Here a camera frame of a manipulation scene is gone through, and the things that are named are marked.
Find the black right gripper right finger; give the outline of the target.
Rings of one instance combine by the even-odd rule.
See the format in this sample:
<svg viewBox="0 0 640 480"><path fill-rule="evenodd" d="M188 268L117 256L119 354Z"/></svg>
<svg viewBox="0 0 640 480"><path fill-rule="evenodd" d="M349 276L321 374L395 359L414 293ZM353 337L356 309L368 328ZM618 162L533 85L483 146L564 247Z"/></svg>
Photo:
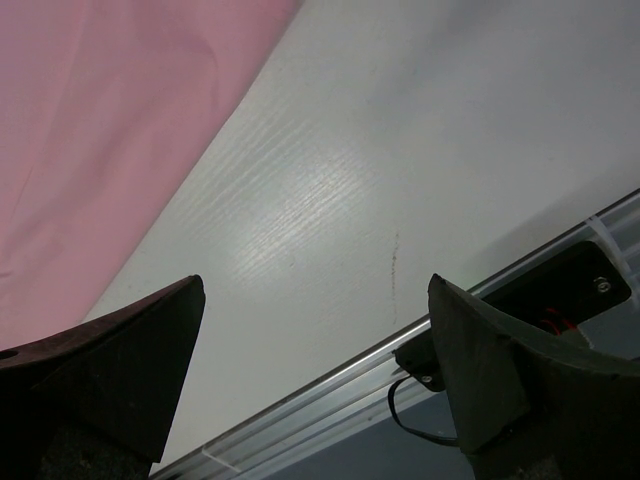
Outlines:
<svg viewBox="0 0 640 480"><path fill-rule="evenodd" d="M431 331L478 479L636 479L639 365L572 344L435 275Z"/></svg>

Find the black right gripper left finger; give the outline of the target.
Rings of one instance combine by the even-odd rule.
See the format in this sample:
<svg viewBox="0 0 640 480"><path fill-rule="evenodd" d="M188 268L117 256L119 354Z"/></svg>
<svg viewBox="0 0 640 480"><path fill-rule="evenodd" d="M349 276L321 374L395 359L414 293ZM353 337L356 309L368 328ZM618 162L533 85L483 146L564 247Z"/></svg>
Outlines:
<svg viewBox="0 0 640 480"><path fill-rule="evenodd" d="M2 478L148 478L165 450L204 308L203 280L188 276L2 350Z"/></svg>

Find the pink t shirt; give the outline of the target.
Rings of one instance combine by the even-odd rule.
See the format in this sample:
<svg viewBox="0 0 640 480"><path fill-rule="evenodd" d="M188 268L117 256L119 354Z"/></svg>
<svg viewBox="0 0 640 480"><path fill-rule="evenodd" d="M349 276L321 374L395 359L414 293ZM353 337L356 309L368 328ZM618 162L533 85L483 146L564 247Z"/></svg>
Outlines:
<svg viewBox="0 0 640 480"><path fill-rule="evenodd" d="M1 345L80 323L236 109L294 1L1 5Z"/></svg>

